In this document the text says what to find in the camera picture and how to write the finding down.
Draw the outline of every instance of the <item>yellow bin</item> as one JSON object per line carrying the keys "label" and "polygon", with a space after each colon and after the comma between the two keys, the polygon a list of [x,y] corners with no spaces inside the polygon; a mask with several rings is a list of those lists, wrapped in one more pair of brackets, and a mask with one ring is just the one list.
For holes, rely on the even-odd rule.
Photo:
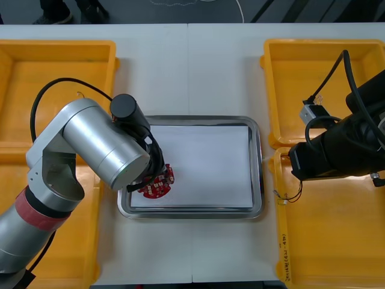
{"label": "yellow bin", "polygon": [[[294,40],[265,42],[260,65],[265,71],[269,100],[270,145],[277,149],[305,141],[305,125],[299,117],[302,101],[312,95],[329,73],[342,50],[351,58],[357,86],[385,69],[383,43],[379,40]],[[348,116],[345,98],[351,92],[341,63],[321,90],[322,104],[332,115]],[[322,132],[312,129],[311,137]]]}
{"label": "yellow bin", "polygon": [[[0,213],[27,185],[25,153],[31,146],[29,115],[39,90],[61,77],[86,81],[111,95],[118,62],[111,41],[0,40]],[[69,102],[85,96],[105,110],[103,96],[73,82],[61,82],[43,96],[36,115],[39,135]],[[51,248],[34,270],[30,289],[86,289],[98,277],[96,263],[100,179],[81,160],[76,175],[85,199],[57,232]]]}
{"label": "yellow bin", "polygon": [[[295,196],[289,148],[269,162],[281,196]],[[301,198],[275,197],[277,276],[289,289],[385,288],[385,188],[370,176],[303,182]]]}

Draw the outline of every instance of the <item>wire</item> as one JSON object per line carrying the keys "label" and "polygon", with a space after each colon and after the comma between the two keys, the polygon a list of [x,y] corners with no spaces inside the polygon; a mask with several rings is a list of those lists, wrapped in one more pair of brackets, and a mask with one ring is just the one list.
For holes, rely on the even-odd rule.
{"label": "wire", "polygon": [[286,200],[289,203],[295,203],[298,201],[302,195],[302,189],[303,189],[303,183],[300,181],[300,187],[298,188],[298,193],[294,197],[281,197],[277,190],[273,190],[273,193],[280,199],[280,200]]}
{"label": "wire", "polygon": [[35,267],[37,266],[37,264],[43,259],[44,255],[46,254],[46,252],[47,252],[48,249],[49,249],[49,246],[52,244],[52,241],[53,241],[54,238],[55,238],[55,234],[56,234],[56,231],[53,232],[52,235],[49,237],[46,246],[44,247],[44,249],[42,250],[42,252],[40,253],[40,255],[37,257],[37,259],[35,260],[35,262],[32,264],[32,266],[29,268],[29,272],[32,272],[32,271],[35,269]]}
{"label": "wire", "polygon": [[241,6],[241,4],[239,3],[239,0],[235,0],[235,1],[236,1],[236,3],[238,4],[239,12],[241,13],[241,16],[242,16],[242,23],[245,23],[245,17],[243,16],[242,6]]}
{"label": "wire", "polygon": [[151,176],[151,178],[147,182],[141,182],[141,183],[135,184],[135,185],[127,185],[126,188],[127,188],[128,193],[131,193],[133,191],[137,191],[137,190],[151,184],[156,179],[156,177],[162,173],[163,163],[164,163],[162,149],[159,146],[158,142],[155,140],[155,138],[152,135],[152,133],[150,132],[150,130],[148,128],[146,128],[144,125],[138,125],[138,126],[142,126],[143,128],[145,128],[149,132],[149,138],[151,139],[152,144],[154,145],[154,147],[157,151],[157,154],[158,154],[157,156],[152,154],[152,158],[156,157],[158,160],[157,160],[156,170],[153,173],[153,175]]}
{"label": "wire", "polygon": [[322,17],[320,18],[320,20],[318,22],[322,22],[322,20],[324,20],[326,14],[329,12],[329,10],[331,9],[331,6],[334,5],[334,3],[336,2],[336,0],[332,0],[331,3],[329,4],[329,6],[326,8],[324,14],[322,15]]}
{"label": "wire", "polygon": [[360,96],[359,90],[356,86],[356,82],[354,81],[353,71],[351,69],[351,63],[350,63],[350,56],[349,52],[347,50],[343,50],[341,54],[338,56],[335,64],[331,68],[331,71],[326,76],[325,80],[322,82],[322,84],[318,87],[318,89],[314,92],[313,95],[311,95],[304,103],[308,102],[314,102],[314,99],[316,98],[316,95],[321,91],[321,89],[325,86],[327,81],[330,79],[334,71],[337,69],[338,64],[343,59],[343,65],[345,67],[345,74],[347,75],[346,78],[348,79],[348,84],[351,89],[351,93],[354,96],[354,99],[356,100],[356,104],[360,110],[360,112],[363,114],[363,117],[365,118],[365,121],[368,123],[368,125],[373,130],[374,135],[382,141],[382,143],[385,143],[385,134],[381,132],[381,130],[378,128],[378,126],[373,121],[373,118],[369,114],[368,110],[365,107],[365,104],[362,101],[362,98]]}
{"label": "wire", "polygon": [[335,116],[319,116],[319,117],[316,117],[315,119],[312,119],[310,122],[307,123],[306,125],[306,128],[305,128],[305,139],[306,139],[306,143],[307,145],[309,145],[309,148],[311,148],[313,151],[317,152],[317,153],[321,153],[321,151],[315,147],[315,145],[312,143],[311,139],[310,139],[310,129],[312,128],[312,126],[319,122],[320,120],[335,120],[337,122],[339,122],[341,119],[338,118],[338,117],[335,117]]}
{"label": "wire", "polygon": [[36,130],[35,130],[35,120],[36,120],[36,111],[37,111],[37,106],[39,105],[39,102],[40,100],[42,99],[44,93],[53,85],[55,85],[56,83],[59,83],[59,82],[63,82],[63,81],[71,81],[71,82],[77,82],[79,84],[82,84],[84,86],[87,86],[89,87],[90,89],[93,89],[95,90],[96,92],[99,92],[102,96],[104,96],[105,98],[107,98],[109,101],[112,101],[112,98],[110,98],[108,96],[108,94],[106,94],[105,92],[101,91],[100,89],[98,89],[97,87],[91,85],[91,84],[88,84],[84,81],[81,81],[79,79],[76,79],[76,78],[71,78],[71,77],[64,77],[64,78],[58,78],[58,79],[55,79],[49,83],[47,83],[40,91],[39,93],[37,94],[36,98],[35,98],[35,101],[32,105],[32,109],[31,109],[31,118],[29,119],[29,128],[31,130],[31,138],[32,138],[32,142],[34,142],[36,140]]}
{"label": "wire", "polygon": [[307,99],[307,103],[314,103],[314,100],[316,98],[316,96],[318,95],[318,93],[321,91],[321,89],[324,88],[325,84],[329,81],[330,77],[333,75],[334,71],[336,71],[337,67],[338,67],[338,64],[341,62],[343,58],[343,53],[341,53],[336,62],[334,63],[333,67],[331,68],[330,72],[328,73],[328,75],[326,76],[326,78],[324,79],[324,81],[321,83],[321,85],[317,88],[317,90]]}

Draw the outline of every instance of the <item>metal tray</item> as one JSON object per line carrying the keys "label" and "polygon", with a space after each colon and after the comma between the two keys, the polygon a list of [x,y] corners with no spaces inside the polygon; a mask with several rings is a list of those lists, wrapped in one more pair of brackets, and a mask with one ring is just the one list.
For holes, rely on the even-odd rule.
{"label": "metal tray", "polygon": [[148,116],[152,126],[247,126],[252,207],[134,207],[132,194],[118,191],[118,208],[127,218],[251,219],[263,210],[262,154],[257,123],[243,116]]}

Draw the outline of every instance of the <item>black cable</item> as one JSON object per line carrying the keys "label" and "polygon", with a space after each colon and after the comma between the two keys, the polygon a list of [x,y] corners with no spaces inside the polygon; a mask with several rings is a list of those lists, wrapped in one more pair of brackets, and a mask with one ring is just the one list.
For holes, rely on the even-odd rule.
{"label": "black cable", "polygon": [[348,84],[351,89],[351,92],[354,96],[354,99],[357,102],[357,106],[360,110],[360,112],[363,114],[363,117],[365,118],[365,121],[368,123],[368,125],[371,127],[373,130],[374,135],[381,140],[382,143],[385,143],[385,135],[381,132],[381,130],[378,128],[378,126],[375,124],[373,121],[373,118],[369,114],[368,110],[365,107],[365,104],[362,101],[362,98],[360,96],[360,93],[358,91],[358,88],[356,86],[356,82],[354,81],[354,76],[353,76],[353,71],[351,69],[351,63],[350,63],[350,56],[349,52],[347,50],[343,50],[341,54],[338,56],[335,64],[331,68],[331,71],[329,74],[326,76],[325,80],[322,82],[322,84],[318,87],[318,89],[314,92],[311,97],[309,97],[305,103],[308,102],[313,102],[316,95],[321,91],[321,89],[325,86],[327,81],[330,79],[336,68],[338,67],[338,64],[341,62],[343,59],[343,65],[345,67],[345,74],[347,75],[346,78],[348,79]]}
{"label": "black cable", "polygon": [[335,116],[319,116],[319,117],[316,117],[315,119],[312,119],[310,122],[307,123],[306,125],[306,128],[305,128],[305,139],[306,139],[306,143],[307,145],[309,146],[309,148],[311,148],[313,151],[317,152],[317,153],[321,153],[321,151],[319,149],[317,149],[314,144],[312,143],[311,139],[310,139],[310,129],[312,128],[312,126],[319,122],[320,120],[335,120],[337,122],[339,122],[341,119],[338,118],[338,117],[335,117]]}
{"label": "black cable", "polygon": [[329,6],[326,8],[326,11],[324,12],[324,14],[322,15],[322,17],[320,18],[320,20],[318,22],[322,22],[322,20],[324,20],[326,14],[329,12],[329,10],[331,9],[331,6],[334,5],[334,3],[336,2],[336,0],[332,0],[331,3],[329,4]]}
{"label": "black cable", "polygon": [[318,93],[321,91],[321,89],[324,88],[325,84],[329,81],[330,77],[333,75],[334,71],[336,71],[337,67],[338,67],[338,64],[341,62],[343,56],[342,56],[343,53],[341,53],[336,62],[334,63],[333,67],[331,68],[329,74],[326,76],[326,78],[324,79],[324,81],[321,83],[321,85],[317,88],[317,90],[307,99],[307,103],[314,103],[314,100],[316,98],[316,96],[318,95]]}
{"label": "black cable", "polygon": [[42,252],[40,253],[40,255],[37,257],[37,259],[35,260],[35,262],[32,264],[32,266],[29,268],[29,271],[30,271],[30,272],[32,272],[32,271],[35,269],[35,267],[37,266],[37,264],[43,259],[44,255],[46,254],[46,252],[47,252],[48,249],[49,249],[49,246],[52,244],[52,241],[53,241],[54,238],[55,238],[55,234],[56,234],[56,231],[53,232],[52,235],[49,237],[46,246],[44,247],[44,249],[42,250]]}
{"label": "black cable", "polygon": [[77,82],[79,84],[82,84],[84,86],[87,86],[89,87],[90,89],[93,89],[95,90],[96,92],[99,92],[102,96],[104,96],[105,98],[107,98],[109,101],[112,101],[112,98],[110,98],[108,96],[108,94],[106,94],[105,92],[101,91],[100,89],[98,89],[97,87],[91,85],[91,84],[88,84],[84,81],[81,81],[79,79],[76,79],[76,78],[71,78],[71,77],[64,77],[64,78],[58,78],[58,79],[55,79],[49,83],[47,83],[40,91],[39,93],[37,94],[36,98],[35,98],[35,101],[32,105],[32,109],[31,109],[31,118],[29,119],[29,127],[31,129],[31,138],[32,138],[32,142],[34,142],[36,140],[36,130],[35,130],[35,120],[36,120],[36,111],[37,111],[37,106],[39,105],[39,102],[40,100],[42,99],[44,93],[53,85],[55,85],[56,83],[59,83],[59,82],[63,82],[63,81],[71,81],[71,82]]}
{"label": "black cable", "polygon": [[342,51],[341,53],[343,55],[343,63],[345,65],[345,73],[346,77],[348,78],[348,83],[351,89],[351,92],[356,99],[357,106],[359,107],[359,110],[363,114],[366,122],[368,125],[371,127],[373,130],[374,135],[381,140],[382,143],[385,143],[385,135],[383,132],[378,128],[378,126],[375,124],[373,121],[373,118],[369,114],[368,110],[365,107],[365,104],[362,101],[362,98],[360,96],[359,90],[356,86],[356,82],[354,81],[353,77],[353,71],[351,69],[351,64],[350,64],[350,57],[349,57],[349,52],[347,50]]}
{"label": "black cable", "polygon": [[150,130],[148,128],[146,128],[144,125],[138,125],[138,126],[142,126],[143,128],[145,128],[148,131],[149,138],[151,139],[152,145],[154,145],[154,147],[157,151],[157,154],[158,154],[157,158],[159,158],[159,159],[157,161],[156,170],[155,170],[154,174],[151,176],[151,178],[147,182],[141,182],[141,183],[135,184],[135,185],[127,185],[126,188],[127,188],[128,193],[131,193],[133,191],[137,191],[137,190],[151,184],[156,179],[156,177],[162,173],[163,163],[164,163],[162,149],[159,146],[158,142],[155,140],[155,138],[152,135],[152,133],[150,132]]}

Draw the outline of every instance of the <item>white table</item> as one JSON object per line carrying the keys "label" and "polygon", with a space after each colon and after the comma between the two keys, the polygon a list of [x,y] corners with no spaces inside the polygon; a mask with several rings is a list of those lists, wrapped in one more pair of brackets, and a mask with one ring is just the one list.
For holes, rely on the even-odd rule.
{"label": "white table", "polygon": [[111,39],[121,68],[115,93],[145,114],[245,115],[260,126],[265,211],[256,220],[128,220],[107,193],[96,285],[276,279],[273,155],[259,57],[270,38],[381,39],[382,23],[11,26],[2,39]]}

